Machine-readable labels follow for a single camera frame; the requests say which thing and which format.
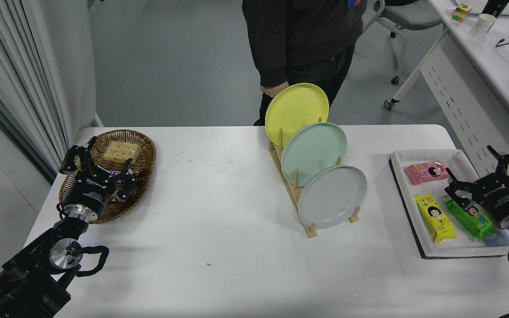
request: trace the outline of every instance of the cartoon girl print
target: cartoon girl print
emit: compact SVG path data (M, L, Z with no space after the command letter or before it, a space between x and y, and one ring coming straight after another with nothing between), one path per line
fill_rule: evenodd
M438 177L441 175L441 168L429 167L428 172L432 177Z
M479 209L477 209L474 205L469 208L467 213L472 217L473 220L476 219L479 220L479 222L481 223L479 227L484 227L486 225L486 219L484 215L482 215L482 212L479 211Z
M445 228L445 224L443 223L442 213L441 213L441 211L439 211L438 208L436 208L436 207L428 207L428 213L432 217L434 217L437 220L439 220L439 222L441 223L441 225L438 227L438 229L444 229Z

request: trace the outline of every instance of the wooden dish rack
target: wooden dish rack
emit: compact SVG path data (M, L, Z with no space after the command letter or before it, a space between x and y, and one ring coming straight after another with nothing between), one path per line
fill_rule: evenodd
M299 187L297 184L300 170L299 170L299 168L296 168L294 184L289 183L289 181L286 180L286 178L284 177L284 174L282 173L282 164L281 164L282 152L284 151L283 129L280 129L278 139L279 139L278 145L273 143L272 140L270 140L270 139L268 140L268 151L270 152L270 156L272 157L272 160L274 161L274 164L276 165L276 169L278 170L278 173L279 173L280 177L282 178L282 183L284 183L284 187L286 188L286 191L288 192L288 195L292 201L293 207L296 210L297 217L300 219L300 212L299 212L298 206L297 206L298 201L300 199L300 189L303 188L303 187ZM341 156L339 156L337 158L336 165L341 164L342 159L343 158ZM357 207L356 211L352 214L352 216L348 218L348 221L351 223L359 221L359 211L360 211L360 207ZM305 230L305 234L308 236L308 238L314 238L317 236L317 232L315 231L315 223L311 224L311 227L305 225L301 221L301 219L300 219L300 223L303 226L303 228Z

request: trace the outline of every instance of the desk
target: desk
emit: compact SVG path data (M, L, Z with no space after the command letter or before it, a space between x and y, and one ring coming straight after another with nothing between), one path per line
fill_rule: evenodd
M486 175L496 163L486 145L509 153L509 45L495 48L501 38L509 42L509 16L500 16L485 36L473 38L476 15L460 23L451 19L450 1L430 3L446 30L394 99L402 100L422 74L473 166Z
M83 246L107 263L75 278L56 317L497 317L509 312L505 257L424 260L388 158L454 149L438 125L341 126L343 163L368 179L360 221L308 239L268 153L263 127L139 127L157 147L140 205L91 225ZM113 128L81 131L76 139ZM58 221L59 175L28 242ZM83 269L95 258L84 257Z

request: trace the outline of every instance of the curtain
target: curtain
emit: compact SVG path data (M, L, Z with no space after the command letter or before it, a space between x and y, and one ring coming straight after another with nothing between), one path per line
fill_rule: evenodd
M0 0L0 127L45 175L95 117L86 0Z

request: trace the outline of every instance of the gray floor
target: gray floor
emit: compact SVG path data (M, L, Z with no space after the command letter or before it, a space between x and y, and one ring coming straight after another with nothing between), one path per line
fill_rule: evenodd
M105 126L252 125L261 93L239 0L107 0L91 8L97 112ZM372 1L365 21L373 14ZM403 79L442 26L409 31ZM401 40L373 24L362 35L328 121L433 123L458 139L420 79L392 111L382 107Z

